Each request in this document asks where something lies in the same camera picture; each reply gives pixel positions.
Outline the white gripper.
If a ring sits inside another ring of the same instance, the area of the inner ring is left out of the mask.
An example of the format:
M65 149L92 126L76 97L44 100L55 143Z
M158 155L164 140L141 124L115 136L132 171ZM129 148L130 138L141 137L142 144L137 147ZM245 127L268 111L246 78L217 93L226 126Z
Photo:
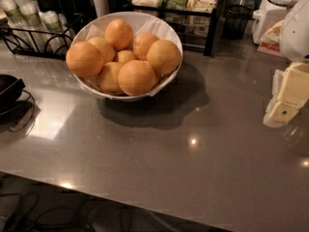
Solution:
M272 99L263 123L270 128L287 125L309 101L309 0L299 0L283 20L280 53L293 61L272 79Z

